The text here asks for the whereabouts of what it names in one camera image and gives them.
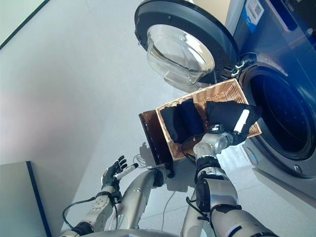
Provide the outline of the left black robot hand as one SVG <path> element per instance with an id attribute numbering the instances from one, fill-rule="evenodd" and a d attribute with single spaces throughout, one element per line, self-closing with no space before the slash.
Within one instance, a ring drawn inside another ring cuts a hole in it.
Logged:
<path id="1" fill-rule="evenodd" d="M 125 157 L 120 156 L 102 175 L 101 191 L 109 193 L 118 192 L 120 180 L 138 167 L 138 163 L 128 165 Z"/>

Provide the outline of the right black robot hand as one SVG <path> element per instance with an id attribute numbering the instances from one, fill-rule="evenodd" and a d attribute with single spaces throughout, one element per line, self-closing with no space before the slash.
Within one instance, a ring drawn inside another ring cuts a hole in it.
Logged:
<path id="1" fill-rule="evenodd" d="M 223 125 L 220 123 L 211 125 L 208 131 L 209 133 L 223 136 L 227 140 L 226 147 L 238 145 L 244 141 L 241 132 L 246 124 L 249 113 L 250 111 L 247 109 L 242 111 L 233 131 L 225 131 Z"/>

